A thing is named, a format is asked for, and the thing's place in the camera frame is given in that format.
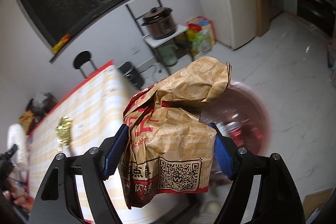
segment refrigerator door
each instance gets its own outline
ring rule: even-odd
[[[256,0],[228,0],[231,18],[231,47],[236,49],[256,36]]]
[[[204,16],[214,24],[218,42],[232,47],[231,11],[228,0],[201,0]]]

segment snack bag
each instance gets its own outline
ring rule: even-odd
[[[202,57],[130,100],[129,141],[119,163],[129,208],[159,193],[207,192],[216,131],[199,122],[200,112],[230,80],[230,64]]]
[[[188,21],[188,27],[186,34],[192,44],[192,55],[209,53],[216,44],[212,21],[205,17],[195,17]]]

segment pot lid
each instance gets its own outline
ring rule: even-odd
[[[170,9],[165,7],[154,7],[143,16],[146,21],[156,19],[160,16],[167,16],[170,14]]]

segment white tile floor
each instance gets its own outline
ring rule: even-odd
[[[296,17],[282,14],[263,37],[232,51],[217,44],[209,56],[232,65],[232,79],[250,86],[267,106],[272,136],[267,156],[279,153],[300,197],[336,187],[336,90],[327,69],[327,39]],[[180,60],[174,71],[190,63]],[[153,70],[146,79],[152,84]],[[156,80],[167,75],[156,73]],[[229,187],[222,187],[225,200]],[[253,213],[256,181],[244,220]],[[211,193],[205,194],[213,199]]]

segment trash can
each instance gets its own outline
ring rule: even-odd
[[[144,79],[131,62],[125,62],[118,67],[122,75],[125,76],[138,89],[142,90]]]

